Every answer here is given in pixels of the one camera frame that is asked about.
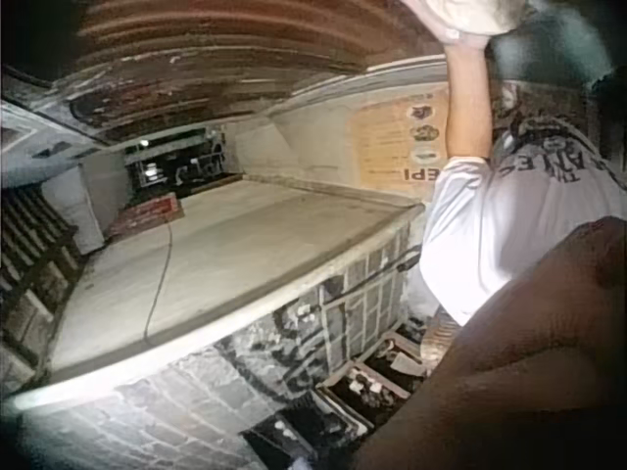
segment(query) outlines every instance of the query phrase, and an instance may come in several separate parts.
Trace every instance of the cable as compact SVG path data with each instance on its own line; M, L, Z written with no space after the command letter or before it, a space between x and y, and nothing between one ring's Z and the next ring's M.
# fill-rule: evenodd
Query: cable
M164 263L164 270L161 273L161 279L159 280L159 285L157 286L157 293L155 294L155 299L153 300L153 305L150 307L150 312L148 313L148 317L146 318L146 326L144 326L144 342L150 346L154 347L150 341L148 340L148 326L150 325L150 320L153 318L153 314L157 309L157 302L159 301L159 295L164 287L164 281L166 280L166 273L168 272L169 267L169 259L172 255L172 227L169 222L164 217L164 221L166 222L166 227L168 228L169 233L169 241L168 241L168 254L166 255L166 262Z

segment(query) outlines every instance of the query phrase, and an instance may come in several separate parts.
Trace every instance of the brick wall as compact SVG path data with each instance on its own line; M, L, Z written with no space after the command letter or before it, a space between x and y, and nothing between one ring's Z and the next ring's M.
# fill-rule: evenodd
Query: brick wall
M409 228L300 298L135 383L24 416L54 468L262 469L239 434L373 345L400 316Z

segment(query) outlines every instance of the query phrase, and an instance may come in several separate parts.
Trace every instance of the wooden ceiling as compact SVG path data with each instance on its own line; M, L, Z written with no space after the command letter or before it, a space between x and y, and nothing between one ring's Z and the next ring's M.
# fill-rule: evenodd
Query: wooden ceiling
M106 141L254 113L304 84L434 54L397 0L94 0L48 97Z

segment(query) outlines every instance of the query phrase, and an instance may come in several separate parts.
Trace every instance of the white t-shirt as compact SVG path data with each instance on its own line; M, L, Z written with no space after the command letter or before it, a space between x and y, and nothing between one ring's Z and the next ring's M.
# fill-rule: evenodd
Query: white t-shirt
M496 169L452 158L435 184L420 270L461 325L578 225L627 219L627 186L583 134L558 119L521 128L495 146Z

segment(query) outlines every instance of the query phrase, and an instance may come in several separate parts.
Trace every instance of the menu board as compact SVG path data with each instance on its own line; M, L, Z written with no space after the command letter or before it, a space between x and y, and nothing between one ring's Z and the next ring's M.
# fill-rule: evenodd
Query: menu board
M446 85L358 110L350 119L361 187L431 201L447 161Z

